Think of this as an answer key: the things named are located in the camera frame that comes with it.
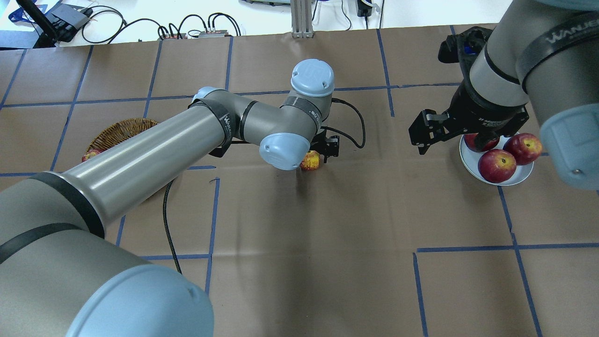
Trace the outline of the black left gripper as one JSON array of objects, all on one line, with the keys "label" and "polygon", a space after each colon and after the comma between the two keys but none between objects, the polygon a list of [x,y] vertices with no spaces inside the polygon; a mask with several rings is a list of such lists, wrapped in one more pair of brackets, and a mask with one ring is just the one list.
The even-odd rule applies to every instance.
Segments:
[{"label": "black left gripper", "polygon": [[327,130],[320,129],[312,139],[312,151],[320,152],[323,163],[327,163],[330,157],[339,156],[339,136],[327,136]]}]

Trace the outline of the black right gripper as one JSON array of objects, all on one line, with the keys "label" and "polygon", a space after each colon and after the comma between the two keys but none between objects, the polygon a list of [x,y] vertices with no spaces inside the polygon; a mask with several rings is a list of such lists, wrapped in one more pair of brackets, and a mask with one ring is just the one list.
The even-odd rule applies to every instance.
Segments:
[{"label": "black right gripper", "polygon": [[482,90],[491,85],[483,80],[476,85],[475,62],[488,64],[486,43],[493,30],[473,26],[462,33],[447,36],[440,45],[437,58],[441,63],[459,64],[462,83],[452,97],[451,104],[441,114],[431,109],[422,110],[409,127],[411,144],[419,155],[425,155],[436,143],[448,141],[462,134],[480,133],[484,140],[491,136],[511,137],[526,124],[530,115],[523,103],[497,104]]}]

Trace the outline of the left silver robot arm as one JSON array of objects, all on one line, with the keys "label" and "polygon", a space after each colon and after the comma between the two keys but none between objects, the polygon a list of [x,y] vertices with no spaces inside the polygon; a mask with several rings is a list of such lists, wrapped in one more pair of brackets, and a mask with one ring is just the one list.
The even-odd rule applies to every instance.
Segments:
[{"label": "left silver robot arm", "polygon": [[295,170],[327,119],[332,67],[305,59],[280,107],[201,88],[186,111],[67,171],[1,192],[3,337],[212,337],[207,293],[177,271],[105,240],[121,218],[234,139]]}]

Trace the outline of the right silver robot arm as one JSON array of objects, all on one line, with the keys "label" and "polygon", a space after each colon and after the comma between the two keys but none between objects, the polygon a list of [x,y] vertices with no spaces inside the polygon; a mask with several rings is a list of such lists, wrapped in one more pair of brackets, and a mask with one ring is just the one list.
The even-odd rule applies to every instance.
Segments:
[{"label": "right silver robot arm", "polygon": [[449,35],[437,58],[462,83],[443,113],[424,109],[409,127],[421,155],[477,133],[477,145],[513,136],[531,104],[541,143],[569,186],[599,186],[599,12],[596,0],[514,0],[494,29]]}]

